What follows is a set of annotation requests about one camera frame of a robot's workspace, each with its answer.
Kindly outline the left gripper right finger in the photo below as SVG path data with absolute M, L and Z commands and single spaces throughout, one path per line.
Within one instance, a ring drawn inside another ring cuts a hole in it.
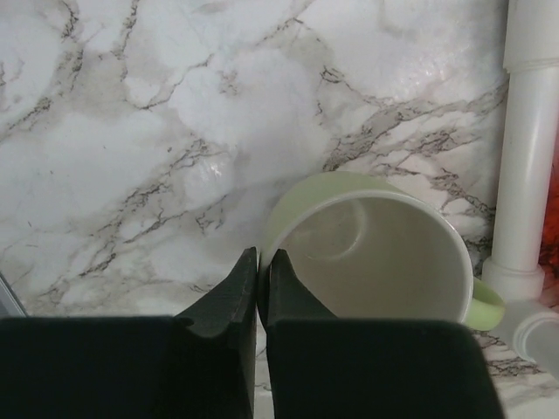
M 266 354 L 278 418 L 502 418 L 463 326 L 339 319 L 278 251 L 266 273 Z

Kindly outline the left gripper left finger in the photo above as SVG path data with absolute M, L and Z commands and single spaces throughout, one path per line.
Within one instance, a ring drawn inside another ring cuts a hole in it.
M 175 316 L 1 322 L 4 418 L 250 418 L 257 252 Z

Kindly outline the green mug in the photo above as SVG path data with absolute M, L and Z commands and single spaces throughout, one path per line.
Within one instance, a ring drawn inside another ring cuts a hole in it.
M 264 281 L 282 251 L 296 278 L 341 318 L 441 319 L 488 331 L 504 316 L 452 225 L 369 175 L 325 172 L 293 185 L 266 221 Z

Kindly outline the red three-tier stand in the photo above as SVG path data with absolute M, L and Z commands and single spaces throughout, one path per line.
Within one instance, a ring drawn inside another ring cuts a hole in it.
M 558 138 L 552 159 L 539 265 L 544 270 L 544 305 L 558 310 Z

